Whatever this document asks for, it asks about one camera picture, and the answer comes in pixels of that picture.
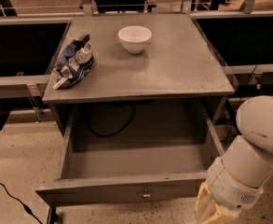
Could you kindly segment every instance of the black cord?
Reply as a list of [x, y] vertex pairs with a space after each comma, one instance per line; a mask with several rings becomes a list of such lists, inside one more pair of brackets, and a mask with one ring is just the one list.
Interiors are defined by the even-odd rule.
[[[252, 75], [254, 74], [254, 71], [255, 71], [256, 68], [257, 68], [257, 65], [254, 67], [254, 69], [253, 69], [252, 72], [250, 73], [250, 75], [249, 75], [249, 77], [248, 77], [248, 79], [247, 79], [247, 81], [246, 81], [246, 83], [245, 83], [245, 86], [248, 85], [249, 80], [251, 79]], [[239, 109], [239, 105], [240, 105], [241, 99], [242, 99], [242, 97], [239, 97], [239, 102], [238, 102], [238, 104], [237, 104], [236, 107], [235, 107], [235, 111], [236, 111], [236, 112], [237, 112], [237, 110]]]
[[86, 123], [87, 123], [87, 125], [88, 125], [89, 130], [90, 130], [93, 134], [95, 134], [96, 136], [101, 137], [101, 138], [111, 137], [111, 136], [114, 136], [114, 135], [116, 135], [116, 134], [122, 132], [122, 131], [123, 131], [123, 130], [132, 122], [132, 120], [133, 120], [133, 118], [134, 118], [134, 116], [135, 116], [135, 107], [134, 107], [134, 105], [133, 105], [132, 103], [130, 103], [130, 102], [125, 103], [125, 104], [121, 104], [121, 105], [129, 105], [129, 106], [131, 107], [132, 114], [131, 114], [129, 120], [128, 120], [128, 121], [127, 121], [119, 130], [118, 130], [118, 131], [116, 131], [116, 132], [114, 132], [114, 133], [109, 133], [109, 134], [97, 133], [97, 132], [95, 132], [95, 131], [91, 128], [91, 125], [90, 125], [90, 123], [91, 123], [91, 117], [87, 117], [87, 118], [86, 118]]
[[[245, 83], [245, 86], [248, 85], [249, 80], [251, 79], [252, 75], [254, 74], [254, 71], [255, 71], [256, 68], [257, 68], [257, 65], [258, 65], [258, 64], [255, 65], [254, 69], [253, 69], [253, 70], [251, 71], [251, 73], [249, 74], [249, 77], [248, 77], [248, 79], [247, 79], [247, 81], [246, 81], [246, 83]], [[238, 109], [239, 109], [239, 105], [240, 105], [240, 103], [241, 103], [241, 99], [242, 99], [242, 97], [239, 97], [239, 101], [238, 101], [237, 105], [236, 105], [235, 108], [234, 108], [235, 112], [237, 112]], [[235, 134], [231, 134], [231, 131], [232, 131], [232, 128], [233, 128], [233, 127], [234, 127], [234, 124], [233, 124], [232, 121], [231, 121], [231, 126], [230, 126], [230, 128], [229, 128], [229, 131], [228, 131], [226, 137], [225, 137], [222, 141], [226, 141], [228, 138], [231, 138], [231, 137], [233, 137], [233, 136], [236, 136]]]
[[11, 194], [9, 194], [9, 192], [8, 192], [8, 190], [7, 190], [7, 188], [6, 188], [6, 186], [5, 186], [4, 184], [2, 184], [1, 182], [0, 182], [0, 185], [5, 189], [7, 195], [8, 195], [10, 198], [15, 199], [15, 200], [17, 200], [18, 202], [20, 202], [20, 203], [23, 205], [24, 210], [25, 210], [29, 215], [33, 216], [39, 223], [42, 224], [42, 222], [33, 214], [33, 211], [31, 210], [31, 208], [30, 208], [28, 205], [24, 204], [24, 203], [22, 202], [22, 200], [20, 200], [19, 198], [15, 198], [15, 197], [12, 196]]

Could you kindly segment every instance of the open drawer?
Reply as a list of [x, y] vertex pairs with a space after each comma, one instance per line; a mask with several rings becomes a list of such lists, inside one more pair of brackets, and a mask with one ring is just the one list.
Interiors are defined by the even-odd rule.
[[77, 104], [58, 179], [36, 192], [50, 206], [196, 196], [221, 150], [200, 99]]

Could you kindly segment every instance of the white bowl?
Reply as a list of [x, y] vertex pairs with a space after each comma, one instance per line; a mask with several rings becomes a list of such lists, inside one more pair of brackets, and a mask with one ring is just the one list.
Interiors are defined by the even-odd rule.
[[118, 32], [121, 45], [132, 54], [142, 52], [152, 37], [152, 32], [143, 26], [127, 26]]

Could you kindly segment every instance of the floor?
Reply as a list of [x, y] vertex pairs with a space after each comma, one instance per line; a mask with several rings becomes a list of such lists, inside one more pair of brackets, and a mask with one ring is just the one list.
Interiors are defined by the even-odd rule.
[[11, 0], [17, 14], [82, 13], [81, 0]]
[[[13, 111], [0, 132], [0, 182], [11, 195], [32, 209], [42, 223], [47, 222], [48, 206], [34, 192], [42, 183], [55, 178], [61, 155], [62, 137], [47, 110], [40, 123], [33, 111]], [[58, 208], [64, 224], [166, 223], [191, 224], [195, 221], [196, 198], [166, 202], [93, 204]], [[7, 196], [0, 186], [0, 224], [38, 223], [22, 206]], [[265, 194], [253, 209], [243, 211], [234, 224], [273, 223], [273, 177]]]

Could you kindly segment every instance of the cabinet top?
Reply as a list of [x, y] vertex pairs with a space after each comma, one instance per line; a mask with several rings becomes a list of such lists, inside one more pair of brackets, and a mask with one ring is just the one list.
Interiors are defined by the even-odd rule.
[[[149, 46], [128, 53], [118, 32], [130, 25], [152, 31]], [[95, 64], [72, 88], [54, 90], [52, 74], [43, 100], [49, 104], [225, 96], [234, 89], [199, 30], [185, 14], [131, 14], [74, 18], [63, 41], [90, 34]]]

